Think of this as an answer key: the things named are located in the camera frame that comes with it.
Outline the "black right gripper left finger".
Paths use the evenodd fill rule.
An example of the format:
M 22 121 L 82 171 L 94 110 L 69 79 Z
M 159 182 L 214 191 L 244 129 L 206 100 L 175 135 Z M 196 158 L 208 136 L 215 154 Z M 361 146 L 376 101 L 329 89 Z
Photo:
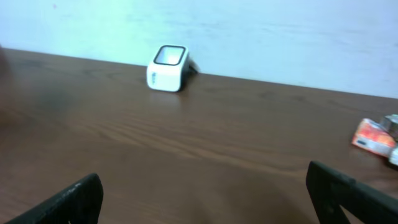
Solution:
M 97 224 L 102 202 L 102 183 L 98 174 L 92 173 L 6 224 Z

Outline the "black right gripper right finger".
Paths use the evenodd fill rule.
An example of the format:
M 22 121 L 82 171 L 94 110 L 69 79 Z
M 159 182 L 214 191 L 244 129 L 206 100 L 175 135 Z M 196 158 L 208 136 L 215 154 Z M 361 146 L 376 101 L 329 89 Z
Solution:
M 306 186 L 320 223 L 349 223 L 345 208 L 363 223 L 397 224 L 397 200 L 321 162 L 309 163 Z

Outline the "orange snack packet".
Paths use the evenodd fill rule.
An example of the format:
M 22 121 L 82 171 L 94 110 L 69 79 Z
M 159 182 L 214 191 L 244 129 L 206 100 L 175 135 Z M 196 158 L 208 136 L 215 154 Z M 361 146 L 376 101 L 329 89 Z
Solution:
M 368 118 L 361 120 L 351 143 L 383 157 L 388 157 L 396 147 L 395 140 L 378 123 Z

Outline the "small teal tissue pack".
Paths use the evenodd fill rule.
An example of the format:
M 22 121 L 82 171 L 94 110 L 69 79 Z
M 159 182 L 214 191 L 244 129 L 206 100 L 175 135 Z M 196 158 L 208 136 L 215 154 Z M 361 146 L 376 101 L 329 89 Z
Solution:
M 391 150 L 388 161 L 390 164 L 398 166 L 398 147 L 395 147 Z

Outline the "round green tape measure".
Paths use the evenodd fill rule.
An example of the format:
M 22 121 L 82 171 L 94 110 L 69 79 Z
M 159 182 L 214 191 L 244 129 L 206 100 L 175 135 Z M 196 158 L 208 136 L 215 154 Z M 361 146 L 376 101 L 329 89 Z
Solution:
M 390 114 L 390 115 L 384 116 L 380 121 L 380 126 L 392 138 L 397 140 L 397 115 L 396 114 Z

